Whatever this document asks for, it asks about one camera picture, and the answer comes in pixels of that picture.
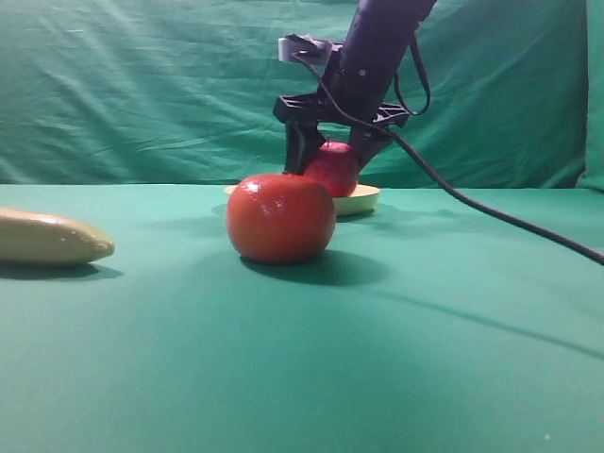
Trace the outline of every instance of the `red tomato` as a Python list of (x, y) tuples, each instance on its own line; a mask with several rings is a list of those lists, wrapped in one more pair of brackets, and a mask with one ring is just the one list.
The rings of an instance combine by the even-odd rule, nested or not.
[(304, 176), (323, 184), (331, 196), (340, 197), (354, 192), (360, 170), (348, 144), (327, 141), (307, 166)]
[(305, 176), (269, 174), (243, 180), (226, 206), (226, 228), (245, 258), (273, 264), (310, 260), (329, 244), (333, 199)]

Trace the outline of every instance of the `red apple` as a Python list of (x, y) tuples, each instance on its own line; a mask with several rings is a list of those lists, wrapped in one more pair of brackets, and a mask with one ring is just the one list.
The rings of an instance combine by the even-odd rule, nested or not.
[(323, 184), (331, 196), (341, 197), (354, 192), (360, 170), (348, 144), (327, 141), (309, 163), (304, 176)]

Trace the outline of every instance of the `black cable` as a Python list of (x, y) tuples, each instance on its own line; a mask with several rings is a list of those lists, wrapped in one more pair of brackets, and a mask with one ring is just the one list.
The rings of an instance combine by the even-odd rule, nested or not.
[(350, 123), (353, 123), (353, 124), (356, 124), (359, 126), (363, 126), (363, 127), (367, 127), (369, 129), (373, 129), (377, 132), (390, 136), (400, 147), (402, 147), (407, 152), (407, 154), (409, 154), (409, 156), (415, 161), (415, 163), (417, 163), (422, 168), (422, 170), (424, 170), (439, 185), (439, 187), (441, 187), (441, 189), (443, 189), (445, 192), (449, 193), (451, 196), (458, 199), (459, 201), (461, 201), (463, 204), (469, 206), (470, 208), (479, 210), (480, 212), (488, 214), (488, 215), (490, 215), (496, 219), (499, 219), (503, 222), (506, 222), (508, 224), (514, 225), (515, 227), (522, 228), (522, 229), (529, 231), (531, 233), (534, 233), (538, 236), (549, 239), (550, 241), (553, 241), (554, 243), (557, 243), (559, 245), (569, 248), (570, 250), (572, 250), (574, 252), (579, 253), (580, 255), (582, 255), (585, 258), (588, 258), (589, 260), (593, 260), (594, 262), (596, 262), (600, 265), (604, 265), (604, 255), (596, 252), (595, 250), (592, 250), (580, 243), (576, 243), (569, 238), (566, 238), (560, 234), (554, 233), (553, 231), (549, 231), (540, 226), (536, 226), (530, 222), (521, 220), (517, 217), (506, 214), (499, 210), (489, 208), (488, 206), (485, 206), (485, 205), (479, 203), (478, 201), (475, 201), (475, 200), (469, 198), (468, 196), (459, 192), (457, 189), (453, 188), (448, 182), (446, 182), (442, 177), (440, 177), (434, 171), (434, 169), (424, 159), (422, 159), (422, 157), (409, 144), (407, 144), (405, 142), (405, 140), (403, 140), (401, 137), (399, 137), (396, 133), (394, 133), (388, 129), (382, 129), (381, 127), (378, 127), (378, 126), (375, 126), (375, 125), (372, 125), (369, 123), (365, 123), (364, 121), (354, 118), (353, 116), (350, 116), (346, 112), (344, 112), (338, 106), (336, 101), (333, 99), (333, 96), (329, 92), (329, 89), (328, 89), (327, 85), (325, 84), (325, 82), (323, 81), (323, 79), (321, 78), (321, 76), (317, 73), (317, 71), (314, 69), (314, 67), (310, 63), (308, 63), (307, 61), (302, 59), (300, 57), (300, 55), (304, 55), (304, 51), (292, 54), (292, 57), (294, 59), (296, 59), (297, 61), (299, 61), (300, 63), (302, 63), (312, 73), (312, 75), (314, 76), (314, 78), (316, 78), (319, 85), (321, 85), (321, 88), (323, 88), (323, 90), (325, 91), (327, 98), (329, 99), (329, 101), (331, 102), (333, 107), (338, 111), (338, 113), (340, 113)]
[(415, 38), (415, 35), (413, 35), (413, 38), (411, 39), (410, 48), (411, 55), (413, 56), (413, 63), (415, 64), (415, 70), (417, 71), (419, 80), (422, 83), (422, 88), (424, 88), (424, 93), (426, 94), (426, 104), (419, 111), (413, 111), (409, 107), (407, 107), (407, 104), (405, 104), (405, 99), (403, 99), (403, 94), (400, 91), (400, 80), (398, 78), (398, 72), (394, 73), (394, 94), (396, 94), (396, 99), (398, 99), (398, 102), (400, 103), (401, 107), (405, 109), (409, 113), (409, 115), (419, 116), (423, 115), (424, 113), (426, 113), (426, 111), (428, 111), (432, 94), (430, 91), (430, 84), (428, 82), (428, 72), (426, 71), (426, 66), (424, 66), (422, 54), (419, 51), (419, 45), (417, 44), (417, 39)]

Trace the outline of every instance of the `yellow plate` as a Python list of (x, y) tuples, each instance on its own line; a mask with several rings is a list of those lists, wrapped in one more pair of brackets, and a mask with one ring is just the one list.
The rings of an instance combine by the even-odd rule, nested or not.
[[(225, 193), (231, 195), (237, 186), (227, 186)], [(373, 186), (357, 185), (357, 188), (350, 196), (338, 197), (333, 199), (336, 207), (336, 213), (339, 216), (363, 214), (374, 209), (380, 189)]]

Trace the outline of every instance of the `toy fruit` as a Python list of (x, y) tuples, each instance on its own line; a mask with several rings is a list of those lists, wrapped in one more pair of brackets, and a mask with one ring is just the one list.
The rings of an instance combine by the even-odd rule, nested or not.
[(320, 183), (292, 174), (244, 179), (226, 205), (226, 229), (245, 258), (269, 264), (311, 260), (336, 225), (333, 200)]
[(54, 214), (0, 208), (0, 263), (75, 266), (113, 254), (95, 226)]
[(320, 182), (333, 197), (349, 196), (359, 182), (359, 164), (352, 148), (341, 142), (323, 143), (304, 176)]

